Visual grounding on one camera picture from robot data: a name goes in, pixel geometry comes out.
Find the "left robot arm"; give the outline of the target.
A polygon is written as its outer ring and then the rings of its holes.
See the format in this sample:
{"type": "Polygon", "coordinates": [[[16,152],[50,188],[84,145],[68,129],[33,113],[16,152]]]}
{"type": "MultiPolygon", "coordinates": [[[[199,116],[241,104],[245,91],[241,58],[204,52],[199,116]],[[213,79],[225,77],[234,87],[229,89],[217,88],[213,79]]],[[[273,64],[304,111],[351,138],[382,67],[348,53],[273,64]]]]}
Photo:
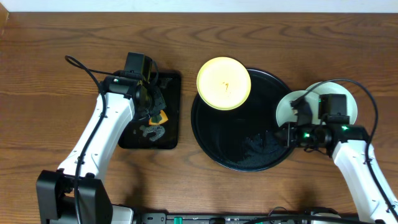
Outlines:
{"type": "Polygon", "coordinates": [[[165,108],[158,79],[107,76],[97,83],[95,110],[77,144],[57,170],[43,170],[36,181],[41,223],[133,222],[133,209],[111,203],[104,178],[126,126],[165,108]]]}

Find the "pale blue plate front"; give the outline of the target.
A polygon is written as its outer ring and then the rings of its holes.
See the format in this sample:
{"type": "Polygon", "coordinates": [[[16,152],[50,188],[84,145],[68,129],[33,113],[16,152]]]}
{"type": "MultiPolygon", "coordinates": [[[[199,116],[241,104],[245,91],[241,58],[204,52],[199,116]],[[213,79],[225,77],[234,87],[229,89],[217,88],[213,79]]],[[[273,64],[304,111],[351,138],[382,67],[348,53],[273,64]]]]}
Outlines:
{"type": "MultiPolygon", "coordinates": [[[[294,115],[290,102],[296,100],[306,92],[306,90],[293,91],[279,101],[275,112],[278,127],[281,127],[286,122],[297,122],[298,116],[294,115]]],[[[318,124],[320,122],[318,118],[319,94],[310,92],[305,96],[305,100],[312,112],[312,124],[318,124]]]]}

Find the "yellow plate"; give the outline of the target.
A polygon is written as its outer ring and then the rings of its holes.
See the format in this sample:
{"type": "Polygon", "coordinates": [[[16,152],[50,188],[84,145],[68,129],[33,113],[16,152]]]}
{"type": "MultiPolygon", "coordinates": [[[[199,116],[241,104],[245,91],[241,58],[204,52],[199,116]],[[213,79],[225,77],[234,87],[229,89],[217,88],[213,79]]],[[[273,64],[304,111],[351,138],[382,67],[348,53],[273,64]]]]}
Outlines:
{"type": "Polygon", "coordinates": [[[217,110],[241,106],[251,91],[251,77],[246,67],[230,57],[216,57],[205,62],[197,75],[200,98],[217,110]]]}

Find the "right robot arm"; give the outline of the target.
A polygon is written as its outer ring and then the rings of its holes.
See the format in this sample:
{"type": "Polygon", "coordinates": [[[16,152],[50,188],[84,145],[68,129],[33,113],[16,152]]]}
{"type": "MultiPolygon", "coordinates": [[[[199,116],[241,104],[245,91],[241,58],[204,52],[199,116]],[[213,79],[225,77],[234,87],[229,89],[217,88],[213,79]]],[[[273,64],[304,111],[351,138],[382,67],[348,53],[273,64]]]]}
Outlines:
{"type": "Polygon", "coordinates": [[[397,223],[397,197],[377,163],[364,127],[285,123],[275,132],[275,138],[288,149],[326,149],[346,181],[359,219],[397,223]]]}

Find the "pale green plate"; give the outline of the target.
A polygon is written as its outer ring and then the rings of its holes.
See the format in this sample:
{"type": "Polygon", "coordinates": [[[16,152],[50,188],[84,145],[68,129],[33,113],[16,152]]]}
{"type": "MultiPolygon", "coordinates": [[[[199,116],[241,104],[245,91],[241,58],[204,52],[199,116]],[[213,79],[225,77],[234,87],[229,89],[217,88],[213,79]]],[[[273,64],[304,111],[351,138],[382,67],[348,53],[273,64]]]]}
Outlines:
{"type": "Polygon", "coordinates": [[[343,86],[328,82],[326,84],[320,85],[316,89],[312,90],[306,97],[305,100],[310,105],[312,111],[312,123],[318,124],[320,119],[318,118],[318,106],[319,106],[319,96],[324,94],[344,94],[346,95],[347,102],[347,115],[349,116],[349,123],[354,124],[358,117],[358,107],[353,95],[343,86]]]}

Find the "orange green sponge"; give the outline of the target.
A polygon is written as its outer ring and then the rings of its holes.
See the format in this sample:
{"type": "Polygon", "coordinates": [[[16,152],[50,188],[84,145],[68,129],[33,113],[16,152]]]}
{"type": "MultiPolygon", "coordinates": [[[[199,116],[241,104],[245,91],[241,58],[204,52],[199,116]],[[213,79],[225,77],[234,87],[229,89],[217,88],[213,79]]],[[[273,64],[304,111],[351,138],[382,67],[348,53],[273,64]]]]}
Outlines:
{"type": "Polygon", "coordinates": [[[168,120],[169,119],[168,119],[166,113],[164,112],[164,110],[161,110],[159,114],[154,115],[150,118],[149,125],[150,126],[161,125],[161,124],[166,123],[168,120]]]}

